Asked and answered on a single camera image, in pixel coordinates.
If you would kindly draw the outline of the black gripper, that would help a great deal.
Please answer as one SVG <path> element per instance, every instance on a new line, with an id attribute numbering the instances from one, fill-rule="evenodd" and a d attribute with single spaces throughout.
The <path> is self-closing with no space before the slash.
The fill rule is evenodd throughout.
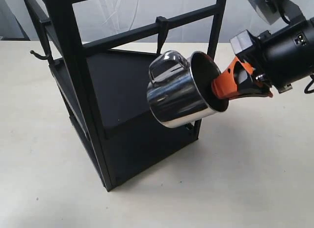
<path id="1" fill-rule="evenodd" d="M 266 64 L 264 55 L 265 46 L 262 44 L 271 37 L 270 31 L 266 30 L 259 36 L 253 36 L 245 30 L 230 40 L 235 58 L 211 83 L 211 89 L 217 98 L 228 98 L 229 100 L 249 97 L 273 97 L 269 88 L 276 87 L 279 93 L 292 89 L 291 84 L 275 85 L 274 78 L 270 74 L 274 71 Z M 252 76 L 252 81 L 259 87 L 240 89 L 238 77 L 244 81 Z"/>

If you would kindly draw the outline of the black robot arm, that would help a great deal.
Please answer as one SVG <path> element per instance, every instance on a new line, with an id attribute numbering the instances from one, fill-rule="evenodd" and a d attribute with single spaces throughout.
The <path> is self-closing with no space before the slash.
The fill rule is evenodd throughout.
<path id="1" fill-rule="evenodd" d="M 235 58 L 211 83 L 219 99 L 272 97 L 292 89 L 292 83 L 314 76 L 314 20 L 288 25 L 259 36 L 245 30 L 230 40 Z"/>

